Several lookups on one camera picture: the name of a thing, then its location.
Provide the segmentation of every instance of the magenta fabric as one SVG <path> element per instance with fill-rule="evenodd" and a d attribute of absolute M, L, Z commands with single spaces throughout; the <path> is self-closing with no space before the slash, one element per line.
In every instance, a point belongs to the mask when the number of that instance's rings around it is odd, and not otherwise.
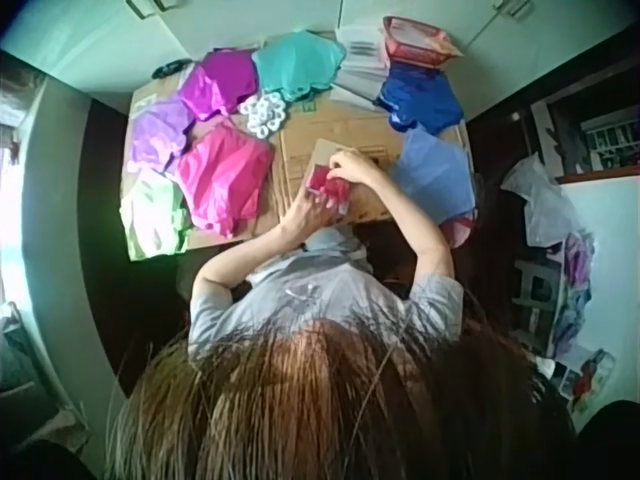
<path fill-rule="evenodd" d="M 241 132 L 229 119 L 216 125 L 177 167 L 176 181 L 193 224 L 233 237 L 239 221 L 258 216 L 260 190 L 272 160 L 269 142 Z"/>
<path fill-rule="evenodd" d="M 194 117 L 176 95 L 160 100 L 133 118 L 130 170 L 147 166 L 162 172 L 184 151 Z"/>
<path fill-rule="evenodd" d="M 229 116 L 238 104 L 258 90 L 251 50 L 219 50 L 209 53 L 193 69 L 180 89 L 182 101 L 200 121 L 216 112 Z"/>

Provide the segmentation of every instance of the white cabinet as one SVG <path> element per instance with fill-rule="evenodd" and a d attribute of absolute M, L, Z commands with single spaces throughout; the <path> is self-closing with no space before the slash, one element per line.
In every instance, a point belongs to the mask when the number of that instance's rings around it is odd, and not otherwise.
<path fill-rule="evenodd" d="M 159 17 L 141 20 L 124 0 L 32 0 L 0 47 L 124 113 L 157 67 L 188 56 Z"/>
<path fill-rule="evenodd" d="M 465 57 L 451 62 L 447 75 L 471 119 L 620 32 L 634 18 L 625 2 L 531 0 L 515 18 L 497 16 Z"/>
<path fill-rule="evenodd" d="M 495 14 L 491 0 L 344 0 L 341 25 L 380 24 L 395 15 L 445 30 L 458 48 L 464 48 Z"/>
<path fill-rule="evenodd" d="M 327 31 L 341 0 L 174 0 L 162 21 L 194 59 L 214 47 L 248 45 L 293 30 Z"/>

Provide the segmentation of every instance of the light blue fabric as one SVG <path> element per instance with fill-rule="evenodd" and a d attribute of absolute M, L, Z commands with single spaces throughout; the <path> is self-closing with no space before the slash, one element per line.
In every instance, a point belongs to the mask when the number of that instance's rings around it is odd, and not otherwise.
<path fill-rule="evenodd" d="M 405 134 L 391 176 L 438 225 L 475 207 L 465 152 L 420 127 Z"/>
<path fill-rule="evenodd" d="M 252 55 L 260 88 L 289 102 L 330 88 L 344 56 L 342 46 L 309 32 L 285 35 Z"/>

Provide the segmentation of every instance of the teal fabric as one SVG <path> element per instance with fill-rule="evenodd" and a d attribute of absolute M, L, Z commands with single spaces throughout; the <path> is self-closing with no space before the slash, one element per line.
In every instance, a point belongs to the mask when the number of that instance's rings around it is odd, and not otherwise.
<path fill-rule="evenodd" d="M 326 90 L 345 57 L 341 45 L 309 32 L 290 33 L 253 53 L 260 88 L 292 102 L 311 89 Z"/>
<path fill-rule="evenodd" d="M 190 221 L 182 200 L 171 180 L 151 169 L 140 172 L 120 205 L 131 260 L 185 251 Z"/>

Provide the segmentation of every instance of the woman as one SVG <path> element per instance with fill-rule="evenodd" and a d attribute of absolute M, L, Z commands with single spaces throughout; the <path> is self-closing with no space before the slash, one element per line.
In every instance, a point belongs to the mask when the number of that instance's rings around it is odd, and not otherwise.
<path fill-rule="evenodd" d="M 116 426 L 126 479 L 501 479 L 564 475 L 573 431 L 523 353 L 462 331 L 463 289 L 437 226 L 369 159 L 331 177 L 378 194 L 417 255 L 409 299 L 301 191 L 281 224 L 197 275 L 188 348 L 154 360 Z M 252 290 L 233 304 L 230 289 Z"/>

